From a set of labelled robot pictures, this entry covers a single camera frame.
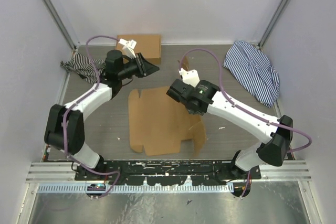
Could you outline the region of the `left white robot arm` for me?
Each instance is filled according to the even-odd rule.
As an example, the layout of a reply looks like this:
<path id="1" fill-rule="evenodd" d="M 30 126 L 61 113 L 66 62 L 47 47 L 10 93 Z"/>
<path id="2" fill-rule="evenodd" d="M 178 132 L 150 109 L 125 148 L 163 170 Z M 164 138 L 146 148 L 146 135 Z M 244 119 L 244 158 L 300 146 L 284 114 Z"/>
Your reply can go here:
<path id="1" fill-rule="evenodd" d="M 50 108 L 44 141 L 62 151 L 65 156 L 87 170 L 93 180 L 100 180 L 106 171 L 104 159 L 85 143 L 85 120 L 97 108 L 112 100 L 121 90 L 124 79 L 143 78 L 159 71 L 141 53 L 132 57 L 119 50 L 110 50 L 105 59 L 105 70 L 97 83 L 78 99 Z"/>

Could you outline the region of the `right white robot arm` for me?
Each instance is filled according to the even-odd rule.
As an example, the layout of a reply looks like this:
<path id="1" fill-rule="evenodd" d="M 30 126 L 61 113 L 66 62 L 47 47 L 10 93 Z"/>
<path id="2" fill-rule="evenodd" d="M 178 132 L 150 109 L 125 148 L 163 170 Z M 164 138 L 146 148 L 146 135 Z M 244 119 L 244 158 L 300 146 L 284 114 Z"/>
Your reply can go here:
<path id="1" fill-rule="evenodd" d="M 249 171 L 262 164 L 280 167 L 289 151 L 292 132 L 283 128 L 292 127 L 292 118 L 268 116 L 266 122 L 257 119 L 233 105 L 233 98 L 225 98 L 220 88 L 213 83 L 201 80 L 194 87 L 176 79 L 166 94 L 185 106 L 190 114 L 209 113 L 224 118 L 255 136 L 259 143 L 238 150 L 231 163 L 230 172 L 237 179 L 243 179 Z"/>

